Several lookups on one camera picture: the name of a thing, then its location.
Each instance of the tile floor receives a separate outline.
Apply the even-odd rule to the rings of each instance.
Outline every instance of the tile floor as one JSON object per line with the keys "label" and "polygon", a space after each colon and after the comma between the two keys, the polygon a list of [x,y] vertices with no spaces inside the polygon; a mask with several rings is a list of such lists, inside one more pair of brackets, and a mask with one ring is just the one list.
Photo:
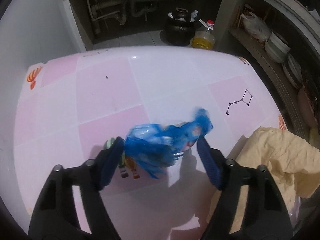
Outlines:
{"label": "tile floor", "polygon": [[168,46],[160,39],[160,31],[136,33],[124,37],[115,38],[108,41],[103,41],[93,45],[93,49],[104,49],[112,47],[127,47],[127,46]]}

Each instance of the beige cloth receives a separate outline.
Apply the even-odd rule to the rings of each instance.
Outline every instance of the beige cloth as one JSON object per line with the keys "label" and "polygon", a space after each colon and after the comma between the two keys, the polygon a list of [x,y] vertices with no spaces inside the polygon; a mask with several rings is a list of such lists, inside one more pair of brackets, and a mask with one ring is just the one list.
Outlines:
{"label": "beige cloth", "polygon": [[[260,127],[248,139],[236,161],[245,167],[268,167],[288,210],[294,205],[296,194],[309,198],[320,184],[320,152],[306,140],[287,130]],[[209,222],[218,203],[220,191],[213,196]],[[248,186],[242,186],[238,208],[230,233],[240,229]]]}

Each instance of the pink and white table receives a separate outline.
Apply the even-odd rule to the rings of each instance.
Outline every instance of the pink and white table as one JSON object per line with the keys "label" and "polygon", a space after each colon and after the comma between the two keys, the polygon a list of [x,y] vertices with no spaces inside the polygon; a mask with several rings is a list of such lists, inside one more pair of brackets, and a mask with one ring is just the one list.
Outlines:
{"label": "pink and white table", "polygon": [[[224,156],[242,135],[249,137],[259,126],[278,128],[281,119],[251,65],[229,54],[127,47],[31,66],[14,133],[15,169],[29,214],[54,165],[79,166],[94,158],[108,138],[125,138],[137,124],[191,121],[196,107],[208,110],[214,129],[206,139]],[[130,172],[122,179],[117,169],[100,192],[120,237],[198,239],[214,187],[196,147],[161,179],[151,179],[139,167],[138,173],[139,179]],[[82,229],[89,231],[76,189],[74,198]]]}

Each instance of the white plastic bag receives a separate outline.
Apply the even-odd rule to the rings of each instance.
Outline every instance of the white plastic bag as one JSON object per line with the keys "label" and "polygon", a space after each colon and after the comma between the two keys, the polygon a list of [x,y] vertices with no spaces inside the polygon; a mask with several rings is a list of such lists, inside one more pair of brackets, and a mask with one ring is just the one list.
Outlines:
{"label": "white plastic bag", "polygon": [[269,27],[258,16],[250,12],[250,16],[241,14],[245,30],[260,42],[269,39],[271,31]]}

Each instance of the oil bottle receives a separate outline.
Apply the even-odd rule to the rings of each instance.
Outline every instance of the oil bottle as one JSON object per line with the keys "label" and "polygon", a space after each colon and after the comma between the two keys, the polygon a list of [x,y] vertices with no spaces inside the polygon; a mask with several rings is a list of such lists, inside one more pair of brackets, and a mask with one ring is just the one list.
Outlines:
{"label": "oil bottle", "polygon": [[212,50],[215,38],[213,36],[213,21],[208,20],[206,23],[200,19],[202,26],[196,30],[193,37],[192,47],[198,49]]}

